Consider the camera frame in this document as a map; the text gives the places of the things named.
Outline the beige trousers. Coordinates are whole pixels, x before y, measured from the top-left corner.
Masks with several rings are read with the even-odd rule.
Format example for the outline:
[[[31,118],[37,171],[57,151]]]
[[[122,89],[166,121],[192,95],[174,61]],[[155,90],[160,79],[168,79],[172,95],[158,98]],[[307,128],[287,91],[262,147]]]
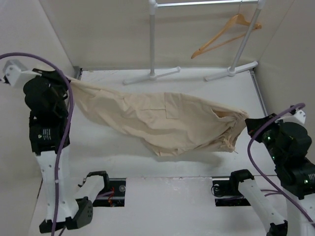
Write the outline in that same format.
[[[73,78],[70,85],[88,120],[142,139],[157,156],[233,152],[248,118],[243,110],[183,93],[120,92]]]

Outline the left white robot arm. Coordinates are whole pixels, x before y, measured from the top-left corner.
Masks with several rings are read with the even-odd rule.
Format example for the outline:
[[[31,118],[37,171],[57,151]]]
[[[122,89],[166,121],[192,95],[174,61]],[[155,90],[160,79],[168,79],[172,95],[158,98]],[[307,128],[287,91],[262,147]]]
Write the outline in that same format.
[[[40,166],[47,201],[46,218],[39,225],[42,234],[60,229],[76,230],[91,223],[97,196],[110,192],[106,171],[90,172],[78,192],[70,180],[69,127],[73,107],[68,86],[56,71],[33,69],[35,77],[23,86],[30,108],[29,138]]]

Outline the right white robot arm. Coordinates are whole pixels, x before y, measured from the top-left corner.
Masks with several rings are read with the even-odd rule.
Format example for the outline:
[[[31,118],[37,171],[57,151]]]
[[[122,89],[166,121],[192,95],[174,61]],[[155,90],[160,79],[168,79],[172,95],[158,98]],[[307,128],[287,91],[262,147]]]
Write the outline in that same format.
[[[313,236],[315,165],[306,157],[312,139],[304,127],[305,119],[302,110],[283,117],[271,114],[246,119],[250,143],[264,144],[281,185],[261,189],[249,170],[234,171],[227,179],[213,180],[216,206],[250,205],[268,236]]]

